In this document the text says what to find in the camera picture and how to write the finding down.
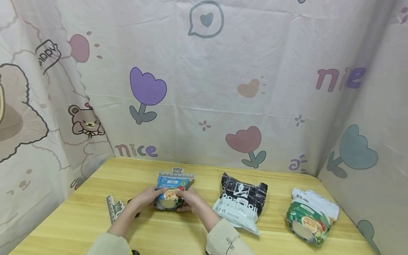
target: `plastic packaging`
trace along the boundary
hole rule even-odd
[[[295,188],[292,198],[286,214],[290,230],[308,243],[321,245],[339,216],[339,206],[311,190]]]
[[[167,187],[169,190],[155,199],[155,206],[160,210],[176,210],[183,202],[183,198],[176,195],[176,190],[187,190],[194,179],[195,175],[183,173],[183,168],[180,167],[173,168],[171,173],[160,172],[157,188]]]
[[[216,213],[234,227],[260,235],[256,226],[266,200],[268,186],[241,182],[224,173],[221,178],[222,194],[213,206]]]

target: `black and white bag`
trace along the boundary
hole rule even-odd
[[[216,213],[234,227],[260,235],[256,222],[266,200],[268,186],[240,182],[224,173],[221,178],[222,194],[213,206]]]

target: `beige sleeve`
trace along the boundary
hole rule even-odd
[[[132,254],[127,241],[109,233],[101,234],[86,255],[129,255]]]
[[[206,251],[209,255],[255,255],[226,219],[208,233]]]

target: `wrinkled curtain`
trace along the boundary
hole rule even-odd
[[[0,254],[113,157],[55,4],[0,0]]]
[[[404,252],[408,0],[0,10],[0,253],[113,156],[318,176]]]

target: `table surface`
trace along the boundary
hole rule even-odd
[[[105,197],[111,194],[115,202],[121,200],[126,204],[143,189],[155,186],[160,171],[171,171],[175,166],[196,175],[193,187],[211,206],[220,195],[224,172],[243,182],[268,184],[266,203],[257,222],[261,236],[239,230],[257,255],[375,254],[343,210],[320,248],[306,244],[289,231],[286,212],[293,188],[311,189],[334,201],[315,177],[119,157],[103,164],[10,254],[86,254],[97,236],[110,226]],[[206,231],[191,212],[145,208],[133,221],[128,241],[141,255],[201,255],[205,254]]]

